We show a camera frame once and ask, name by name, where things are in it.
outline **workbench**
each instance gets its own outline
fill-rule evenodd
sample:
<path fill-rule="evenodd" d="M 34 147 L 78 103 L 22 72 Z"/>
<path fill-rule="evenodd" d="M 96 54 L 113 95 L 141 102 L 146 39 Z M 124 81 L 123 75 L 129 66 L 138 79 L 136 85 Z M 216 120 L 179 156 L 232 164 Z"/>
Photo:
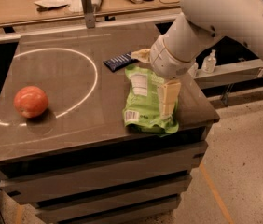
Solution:
<path fill-rule="evenodd" d="M 185 74 L 178 132 L 138 133 L 123 122 L 124 69 L 103 65 L 158 36 L 154 23 L 139 23 L 21 37 L 0 95 L 0 189 L 46 223 L 115 224 L 176 208 L 219 116 Z M 48 95 L 38 119 L 13 107 L 26 85 Z"/>
<path fill-rule="evenodd" d="M 0 0 L 0 28 L 61 21 L 82 21 L 83 11 L 73 12 L 68 7 L 38 12 L 39 0 Z M 134 14 L 145 11 L 162 11 L 179 8 L 179 0 L 154 0 L 135 4 L 130 0 L 103 0 L 97 19 L 112 18 L 117 15 Z"/>

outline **concrete floor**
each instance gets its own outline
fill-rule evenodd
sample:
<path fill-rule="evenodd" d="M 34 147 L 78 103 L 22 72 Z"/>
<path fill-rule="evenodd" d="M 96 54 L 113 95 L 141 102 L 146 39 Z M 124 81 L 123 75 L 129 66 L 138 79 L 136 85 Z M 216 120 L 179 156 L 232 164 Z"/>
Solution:
<path fill-rule="evenodd" d="M 218 96 L 209 100 L 221 120 L 179 207 L 126 224 L 263 223 L 263 87 L 234 91 L 228 107 Z M 43 223 L 31 206 L 19 206 L 5 193 L 1 201 L 6 224 Z"/>

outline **white curved line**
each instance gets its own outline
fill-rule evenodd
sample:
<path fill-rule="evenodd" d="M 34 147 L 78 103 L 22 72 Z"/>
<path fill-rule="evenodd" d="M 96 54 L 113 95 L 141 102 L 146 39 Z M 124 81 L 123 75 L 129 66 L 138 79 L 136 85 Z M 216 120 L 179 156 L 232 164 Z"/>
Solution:
<path fill-rule="evenodd" d="M 33 49 L 33 50 L 30 50 L 30 51 L 26 51 L 26 52 L 23 52 L 19 55 L 16 55 L 14 56 L 13 58 L 19 58 L 20 56 L 23 56 L 23 55 L 27 55 L 27 54 L 31 54 L 31 53 L 35 53 L 35 52 L 38 52 L 38 51 L 44 51 L 44 50 L 65 50 L 65 51 L 69 51 L 69 52 L 73 52 L 75 54 L 78 54 L 80 56 L 83 56 L 84 58 L 86 58 L 93 66 L 94 68 L 94 71 L 95 71 L 95 78 L 94 78 L 94 82 L 93 82 L 93 85 L 90 89 L 90 91 L 87 93 L 87 95 L 82 99 L 80 100 L 78 103 L 76 103 L 75 105 L 73 105 L 72 107 L 68 108 L 67 110 L 65 110 L 64 112 L 62 112 L 61 114 L 59 114 L 58 116 L 56 116 L 56 119 L 59 118 L 59 117 L 62 117 L 64 115 L 66 115 L 67 113 L 69 113 L 70 111 L 72 111 L 73 109 L 77 108 L 79 105 L 81 105 L 84 101 L 86 101 L 89 96 L 93 93 L 94 89 L 95 89 L 95 86 L 97 84 L 97 80 L 98 80 L 98 72 L 97 72 L 97 68 L 95 66 L 95 63 L 93 62 L 92 59 L 90 59 L 89 56 L 79 52 L 79 51 L 76 51 L 76 50 L 73 50 L 73 49 L 61 49 L 61 48 L 49 48 L 49 49 Z M 1 122 L 0 121 L 0 125 L 3 125 L 3 126 L 9 126 L 10 123 L 5 123 L 5 122 Z M 21 123 L 19 126 L 26 126 L 26 123 Z"/>

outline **green chip bag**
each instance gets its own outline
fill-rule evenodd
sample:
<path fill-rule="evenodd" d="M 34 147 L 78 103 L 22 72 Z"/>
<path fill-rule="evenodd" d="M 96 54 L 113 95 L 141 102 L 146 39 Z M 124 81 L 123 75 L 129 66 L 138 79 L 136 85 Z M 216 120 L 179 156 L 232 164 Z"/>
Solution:
<path fill-rule="evenodd" d="M 125 126 L 133 126 L 144 133 L 169 134 L 178 131 L 179 125 L 172 116 L 161 119 L 159 115 L 158 85 L 165 80 L 149 69 L 131 64 L 125 68 L 131 82 L 130 93 L 123 109 Z"/>

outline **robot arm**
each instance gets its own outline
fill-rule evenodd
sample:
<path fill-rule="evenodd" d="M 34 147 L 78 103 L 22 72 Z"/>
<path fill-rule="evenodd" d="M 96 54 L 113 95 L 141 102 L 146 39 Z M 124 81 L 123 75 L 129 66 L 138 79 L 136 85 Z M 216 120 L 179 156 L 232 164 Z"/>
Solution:
<path fill-rule="evenodd" d="M 237 40 L 263 60 L 263 0 L 181 0 L 179 14 L 150 50 L 154 72 L 183 75 L 205 49 L 223 36 Z"/>

